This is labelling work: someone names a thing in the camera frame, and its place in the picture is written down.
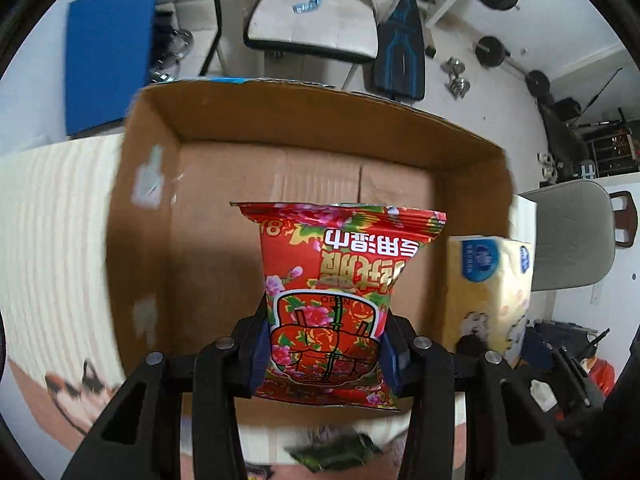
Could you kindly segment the green wet wipes pack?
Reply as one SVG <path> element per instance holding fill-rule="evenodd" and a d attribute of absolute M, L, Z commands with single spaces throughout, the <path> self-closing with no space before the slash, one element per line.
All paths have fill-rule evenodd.
<path fill-rule="evenodd" d="M 322 471 L 343 471 L 365 465 L 383 451 L 362 432 L 340 434 L 325 441 L 287 448 L 286 452 L 296 463 L 313 474 Z"/>

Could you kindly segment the red floral wet wipes pack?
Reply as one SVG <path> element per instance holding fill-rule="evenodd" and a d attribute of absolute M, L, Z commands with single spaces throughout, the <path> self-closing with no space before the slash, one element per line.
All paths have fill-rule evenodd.
<path fill-rule="evenodd" d="M 382 205 L 240 203 L 259 228 L 266 327 L 255 396 L 393 411 L 398 381 L 380 361 L 395 284 L 439 236 L 441 211 Z"/>

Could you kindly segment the yellow tissue pack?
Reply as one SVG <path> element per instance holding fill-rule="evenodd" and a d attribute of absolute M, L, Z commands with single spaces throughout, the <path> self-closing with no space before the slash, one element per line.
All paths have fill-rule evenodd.
<path fill-rule="evenodd" d="M 532 292 L 535 248 L 498 236 L 447 240 L 442 345 L 486 348 L 513 365 L 520 357 Z"/>

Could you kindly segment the brown cardboard box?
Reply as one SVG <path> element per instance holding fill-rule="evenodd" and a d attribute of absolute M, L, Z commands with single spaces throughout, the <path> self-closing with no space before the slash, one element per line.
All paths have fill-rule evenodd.
<path fill-rule="evenodd" d="M 402 272 L 390 308 L 442 339 L 446 238 L 507 236 L 513 185 L 497 145 L 414 108 L 282 81 L 154 84 L 131 107 L 106 227 L 120 360 L 185 356 L 262 298 L 242 202 L 433 209 L 447 223 Z"/>

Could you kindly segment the grey office chair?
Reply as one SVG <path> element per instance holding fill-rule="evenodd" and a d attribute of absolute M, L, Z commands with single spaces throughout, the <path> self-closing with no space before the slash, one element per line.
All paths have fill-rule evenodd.
<path fill-rule="evenodd" d="M 614 214 L 605 188 L 575 180 L 528 191 L 536 204 L 534 292 L 602 281 L 615 258 Z"/>

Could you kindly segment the chrome dumbbell pair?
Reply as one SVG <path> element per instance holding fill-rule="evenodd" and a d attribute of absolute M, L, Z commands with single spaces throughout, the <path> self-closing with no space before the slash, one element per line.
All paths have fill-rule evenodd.
<path fill-rule="evenodd" d="M 440 66 L 442 71 L 448 76 L 446 88 L 456 99 L 463 99 L 471 89 L 471 83 L 463 77 L 466 70 L 465 64 L 458 58 L 448 58 Z"/>

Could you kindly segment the black blue weight bench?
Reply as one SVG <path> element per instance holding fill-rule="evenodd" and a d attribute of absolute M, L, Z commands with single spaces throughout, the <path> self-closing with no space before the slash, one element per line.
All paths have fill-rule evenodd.
<path fill-rule="evenodd" d="M 421 101 L 425 94 L 425 47 L 416 0 L 399 0 L 390 17 L 378 25 L 378 55 L 372 86 L 393 99 Z"/>

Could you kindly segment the blue foam mat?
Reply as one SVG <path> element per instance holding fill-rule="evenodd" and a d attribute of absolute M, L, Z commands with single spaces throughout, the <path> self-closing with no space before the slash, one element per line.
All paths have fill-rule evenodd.
<path fill-rule="evenodd" d="M 125 118 L 148 84 L 156 0 L 76 0 L 65 50 L 69 136 Z"/>

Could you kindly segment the black barbell weights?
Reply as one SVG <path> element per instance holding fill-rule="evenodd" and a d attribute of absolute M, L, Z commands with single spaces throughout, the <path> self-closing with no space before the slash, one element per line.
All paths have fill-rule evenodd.
<path fill-rule="evenodd" d="M 494 11 L 509 11 L 516 7 L 518 0 L 477 0 Z M 500 65 L 510 65 L 521 73 L 527 90 L 535 99 L 546 98 L 550 93 L 550 81 L 540 70 L 526 70 L 515 62 L 511 52 L 501 40 L 495 36 L 484 36 L 475 44 L 474 49 L 477 61 L 485 68 L 496 68 Z"/>

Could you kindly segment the white seat cushion chair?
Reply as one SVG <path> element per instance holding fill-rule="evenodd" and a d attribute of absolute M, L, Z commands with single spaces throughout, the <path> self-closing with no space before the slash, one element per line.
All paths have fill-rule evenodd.
<path fill-rule="evenodd" d="M 364 64 L 378 55 L 371 7 L 361 0 L 258 0 L 244 44 L 254 50 Z"/>

